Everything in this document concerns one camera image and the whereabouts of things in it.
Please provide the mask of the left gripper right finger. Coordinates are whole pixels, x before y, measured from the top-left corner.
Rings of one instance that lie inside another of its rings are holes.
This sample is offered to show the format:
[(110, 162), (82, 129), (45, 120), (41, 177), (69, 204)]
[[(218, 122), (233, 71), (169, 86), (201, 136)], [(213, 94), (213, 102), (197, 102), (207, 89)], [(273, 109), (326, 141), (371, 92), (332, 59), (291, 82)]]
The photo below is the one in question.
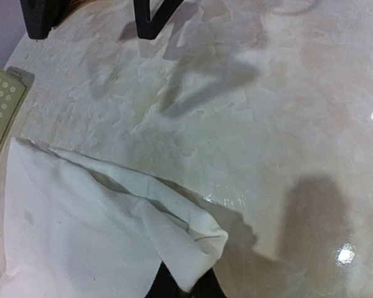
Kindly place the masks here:
[(191, 292), (193, 298), (227, 298), (223, 292), (214, 269), (209, 269), (193, 287)]

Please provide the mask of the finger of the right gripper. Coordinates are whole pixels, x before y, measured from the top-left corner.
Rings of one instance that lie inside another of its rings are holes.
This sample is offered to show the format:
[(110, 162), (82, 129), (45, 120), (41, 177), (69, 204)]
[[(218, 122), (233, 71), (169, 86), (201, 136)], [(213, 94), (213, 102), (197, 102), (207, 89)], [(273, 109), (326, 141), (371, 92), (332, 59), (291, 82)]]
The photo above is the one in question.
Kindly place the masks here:
[(155, 15), (151, 16), (149, 0), (133, 0), (137, 36), (154, 40), (182, 2), (164, 0)]
[(24, 0), (24, 21), (32, 40), (46, 39), (67, 11), (67, 0)]

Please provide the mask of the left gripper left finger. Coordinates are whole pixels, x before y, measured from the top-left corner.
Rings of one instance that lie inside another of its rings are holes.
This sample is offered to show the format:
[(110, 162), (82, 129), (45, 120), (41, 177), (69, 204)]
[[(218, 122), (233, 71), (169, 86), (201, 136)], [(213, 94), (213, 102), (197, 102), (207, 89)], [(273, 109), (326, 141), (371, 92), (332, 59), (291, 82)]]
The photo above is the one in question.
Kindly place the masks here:
[(161, 262), (156, 277), (145, 298), (179, 298), (181, 290), (164, 262)]

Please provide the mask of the green plastic basket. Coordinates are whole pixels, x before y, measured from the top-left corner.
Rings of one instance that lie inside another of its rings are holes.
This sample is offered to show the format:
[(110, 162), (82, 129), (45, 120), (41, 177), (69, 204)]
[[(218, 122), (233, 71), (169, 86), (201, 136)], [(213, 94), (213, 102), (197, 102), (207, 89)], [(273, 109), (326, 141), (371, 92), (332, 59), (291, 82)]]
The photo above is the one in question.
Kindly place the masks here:
[(35, 75), (15, 66), (0, 67), (0, 154)]

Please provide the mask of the white cloth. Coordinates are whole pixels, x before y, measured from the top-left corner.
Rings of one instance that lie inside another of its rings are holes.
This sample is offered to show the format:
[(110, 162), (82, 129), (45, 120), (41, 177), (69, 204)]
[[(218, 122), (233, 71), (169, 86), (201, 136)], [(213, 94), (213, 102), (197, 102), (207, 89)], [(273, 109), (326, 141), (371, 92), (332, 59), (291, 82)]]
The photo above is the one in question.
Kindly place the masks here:
[(0, 297), (145, 297), (161, 262), (191, 297), (227, 240), (209, 212), (153, 176), (10, 142)]

